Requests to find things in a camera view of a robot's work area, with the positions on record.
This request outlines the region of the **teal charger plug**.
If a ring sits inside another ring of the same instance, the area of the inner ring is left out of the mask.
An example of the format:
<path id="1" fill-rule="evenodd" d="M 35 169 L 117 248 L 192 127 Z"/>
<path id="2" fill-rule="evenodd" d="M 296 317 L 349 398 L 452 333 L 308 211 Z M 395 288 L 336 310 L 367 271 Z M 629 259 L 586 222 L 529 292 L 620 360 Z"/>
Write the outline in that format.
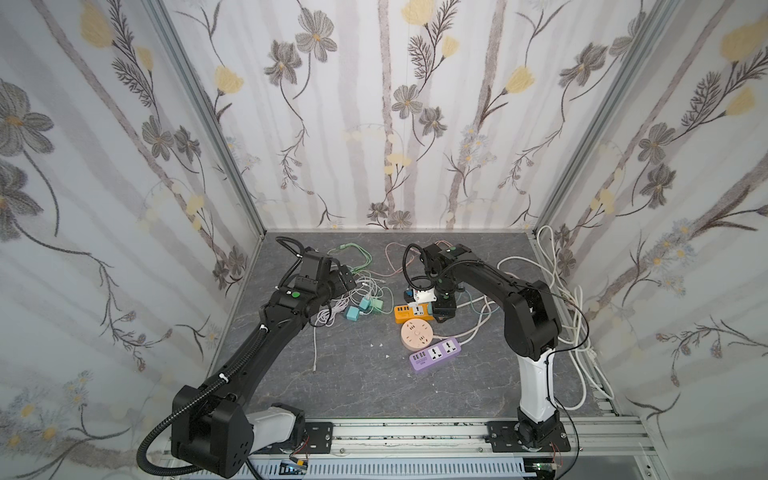
<path id="1" fill-rule="evenodd" d="M 359 317 L 360 309 L 356 306 L 350 306 L 345 313 L 345 318 L 350 321 L 357 321 Z"/>

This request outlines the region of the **orange power strip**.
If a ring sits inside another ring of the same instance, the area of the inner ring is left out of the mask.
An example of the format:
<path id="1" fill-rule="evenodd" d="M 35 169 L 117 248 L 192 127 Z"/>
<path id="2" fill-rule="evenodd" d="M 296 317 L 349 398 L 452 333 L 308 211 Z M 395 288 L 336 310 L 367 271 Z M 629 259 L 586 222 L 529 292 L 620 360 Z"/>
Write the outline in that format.
<path id="1" fill-rule="evenodd" d="M 431 321 L 434 319 L 432 306 L 429 302 L 398 305 L 394 307 L 393 314 L 396 324 L 404 324 L 413 319 L 424 321 Z"/>

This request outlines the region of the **purple power strip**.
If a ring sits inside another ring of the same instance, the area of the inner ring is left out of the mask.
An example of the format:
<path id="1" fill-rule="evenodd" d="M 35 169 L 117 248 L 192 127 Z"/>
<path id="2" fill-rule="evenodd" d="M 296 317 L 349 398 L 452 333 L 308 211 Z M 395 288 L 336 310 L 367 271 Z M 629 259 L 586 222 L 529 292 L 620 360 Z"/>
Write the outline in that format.
<path id="1" fill-rule="evenodd" d="M 412 353 L 408 359 L 415 372 L 422 372 L 454 358 L 461 351 L 462 345 L 460 342 L 455 337 L 449 337 Z"/>

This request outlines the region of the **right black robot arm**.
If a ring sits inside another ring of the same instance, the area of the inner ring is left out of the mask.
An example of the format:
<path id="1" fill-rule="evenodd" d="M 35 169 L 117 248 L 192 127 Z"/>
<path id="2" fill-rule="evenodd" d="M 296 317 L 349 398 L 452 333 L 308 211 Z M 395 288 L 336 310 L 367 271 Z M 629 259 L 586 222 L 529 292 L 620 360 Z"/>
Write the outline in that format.
<path id="1" fill-rule="evenodd" d="M 540 451 L 555 447 L 566 451 L 560 413 L 555 399 L 553 363 L 565 348 L 558 347 L 562 321 L 555 300 L 559 297 L 542 281 L 519 280 L 485 262 L 468 247 L 446 249 L 410 243 L 402 257 L 408 288 L 404 294 L 413 306 L 421 293 L 430 292 L 426 312 L 438 323 L 455 317 L 456 295 L 468 285 L 492 300 L 503 313 L 503 337 L 516 354 L 521 395 L 512 441 L 522 449 Z"/>

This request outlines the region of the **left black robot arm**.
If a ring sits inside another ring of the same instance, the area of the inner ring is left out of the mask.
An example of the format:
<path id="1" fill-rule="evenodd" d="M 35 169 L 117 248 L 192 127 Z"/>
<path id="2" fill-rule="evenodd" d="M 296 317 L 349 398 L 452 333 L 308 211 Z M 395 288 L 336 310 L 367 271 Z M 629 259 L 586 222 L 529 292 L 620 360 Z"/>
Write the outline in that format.
<path id="1" fill-rule="evenodd" d="M 279 236 L 277 243 L 295 258 L 268 301 L 259 323 L 244 343 L 199 386 L 183 386 L 172 401 L 170 414 L 141 441 L 136 464 L 157 477 L 208 471 L 229 479 L 241 468 L 251 468 L 252 453 L 304 442 L 302 411 L 282 404 L 269 407 L 256 422 L 245 412 L 259 383 L 283 349 L 320 312 L 353 291 L 350 268 L 336 258 Z"/>

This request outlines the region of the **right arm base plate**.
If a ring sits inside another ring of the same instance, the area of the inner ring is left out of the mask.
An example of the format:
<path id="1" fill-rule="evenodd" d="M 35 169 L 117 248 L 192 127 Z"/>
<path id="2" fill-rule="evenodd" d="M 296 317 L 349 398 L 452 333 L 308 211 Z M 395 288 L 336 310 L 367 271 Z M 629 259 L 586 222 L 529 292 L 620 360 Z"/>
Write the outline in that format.
<path id="1" fill-rule="evenodd" d="M 568 453 L 572 450 L 568 436 L 560 421 L 489 421 L 487 436 L 494 453 Z"/>

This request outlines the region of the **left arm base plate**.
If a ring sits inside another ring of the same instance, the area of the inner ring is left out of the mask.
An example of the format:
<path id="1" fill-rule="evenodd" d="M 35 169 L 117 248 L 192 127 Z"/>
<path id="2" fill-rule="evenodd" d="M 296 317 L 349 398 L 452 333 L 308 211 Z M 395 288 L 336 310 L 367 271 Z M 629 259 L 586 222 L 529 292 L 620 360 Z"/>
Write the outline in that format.
<path id="1" fill-rule="evenodd" d="M 264 446 L 252 454 L 312 455 L 331 452 L 334 424 L 311 421 L 295 427 L 289 438 L 283 442 Z"/>

